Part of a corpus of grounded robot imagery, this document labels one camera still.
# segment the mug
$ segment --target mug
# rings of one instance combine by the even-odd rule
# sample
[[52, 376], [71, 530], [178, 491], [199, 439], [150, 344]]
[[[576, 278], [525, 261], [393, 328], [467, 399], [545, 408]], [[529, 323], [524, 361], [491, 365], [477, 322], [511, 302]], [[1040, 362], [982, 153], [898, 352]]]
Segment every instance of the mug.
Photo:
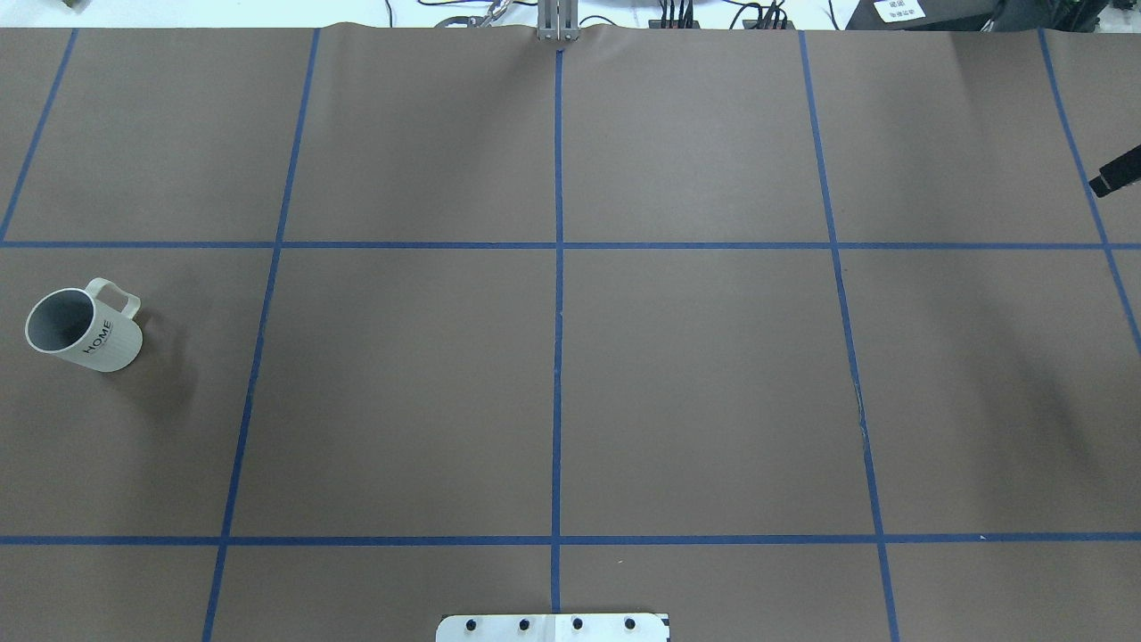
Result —
[[[127, 296], [115, 309], [99, 300], [103, 287]], [[106, 278], [91, 278], [82, 290], [64, 287], [40, 299], [27, 314], [24, 339], [39, 352], [100, 373], [114, 373], [135, 360], [143, 348], [143, 331], [135, 323], [139, 296]]]

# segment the white bracket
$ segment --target white bracket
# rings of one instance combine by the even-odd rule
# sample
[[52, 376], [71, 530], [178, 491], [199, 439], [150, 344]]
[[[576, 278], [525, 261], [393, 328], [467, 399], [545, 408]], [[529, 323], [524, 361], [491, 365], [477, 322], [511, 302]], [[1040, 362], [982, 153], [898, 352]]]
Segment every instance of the white bracket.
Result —
[[567, 613], [450, 616], [436, 642], [670, 642], [670, 616]]
[[540, 40], [578, 40], [578, 0], [539, 0]]

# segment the gray surface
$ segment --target gray surface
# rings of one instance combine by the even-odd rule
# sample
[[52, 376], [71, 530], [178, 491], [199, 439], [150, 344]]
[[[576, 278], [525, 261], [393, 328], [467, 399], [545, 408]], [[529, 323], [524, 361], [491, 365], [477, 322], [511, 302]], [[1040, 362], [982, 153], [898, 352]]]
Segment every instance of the gray surface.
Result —
[[563, 586], [566, 612], [669, 611], [672, 640], [888, 637], [874, 546], [568, 546]]
[[843, 262], [889, 531], [1141, 530], [1141, 361], [1100, 251]]
[[[0, 249], [0, 535], [217, 535], [268, 267], [269, 250]], [[24, 341], [40, 296], [96, 275], [143, 299], [143, 350], [108, 375]]]
[[525, 27], [438, 38], [322, 34], [290, 238], [555, 239], [550, 54]]
[[892, 546], [905, 640], [1133, 640], [1136, 543]]
[[545, 546], [232, 548], [213, 640], [435, 640], [440, 616], [542, 612]]
[[835, 287], [823, 251], [567, 257], [564, 531], [869, 530]]
[[796, 35], [750, 35], [584, 32], [565, 66], [568, 241], [827, 239]]
[[1035, 33], [808, 43], [840, 239], [1098, 239]]
[[[0, 238], [0, 637], [201, 640], [225, 552], [213, 640], [430, 640], [559, 594], [677, 640], [884, 640], [873, 506], [926, 541], [887, 547], [906, 640], [1136, 629], [1141, 359], [1101, 247], [560, 253], [551, 47], [321, 34], [280, 253], [313, 32], [79, 34]], [[799, 42], [753, 35], [566, 50], [565, 239], [827, 239]], [[0, 34], [0, 203], [66, 38]], [[1098, 239], [1035, 34], [808, 42], [841, 241]], [[1070, 55], [1095, 157], [1136, 97]], [[1099, 203], [1115, 241], [1131, 194]], [[345, 246], [373, 241], [420, 244]], [[475, 244], [500, 241], [547, 244]], [[1141, 300], [1141, 252], [1115, 257]], [[22, 336], [95, 275], [144, 302], [107, 376]]]
[[201, 639], [213, 548], [0, 547], [0, 637]]
[[8, 238], [273, 239], [308, 52], [308, 30], [83, 31]]
[[[1134, 66], [1117, 64], [1141, 56], [1141, 38], [1066, 38], [1054, 33], [1047, 38], [1058, 89], [1066, 100], [1085, 172], [1092, 178], [1101, 165], [1141, 145], [1141, 78]], [[1139, 198], [1141, 185], [1098, 198], [1110, 241], [1141, 241]]]

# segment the white label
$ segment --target white label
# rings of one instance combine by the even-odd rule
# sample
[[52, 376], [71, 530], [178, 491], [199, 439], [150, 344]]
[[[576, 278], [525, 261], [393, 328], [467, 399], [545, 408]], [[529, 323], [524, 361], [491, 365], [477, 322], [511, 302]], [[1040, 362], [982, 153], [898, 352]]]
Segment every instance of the white label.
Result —
[[926, 17], [926, 14], [923, 13], [923, 7], [920, 7], [920, 0], [880, 0], [873, 5], [885, 23], [898, 23]]

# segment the white plate with holes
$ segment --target white plate with holes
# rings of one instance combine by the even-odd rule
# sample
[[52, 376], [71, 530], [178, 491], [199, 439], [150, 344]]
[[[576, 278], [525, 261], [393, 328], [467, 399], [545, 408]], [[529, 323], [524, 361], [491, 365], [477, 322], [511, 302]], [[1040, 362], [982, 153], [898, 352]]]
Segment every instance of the white plate with holes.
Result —
[[436, 642], [670, 642], [670, 616], [448, 616], [436, 628]]

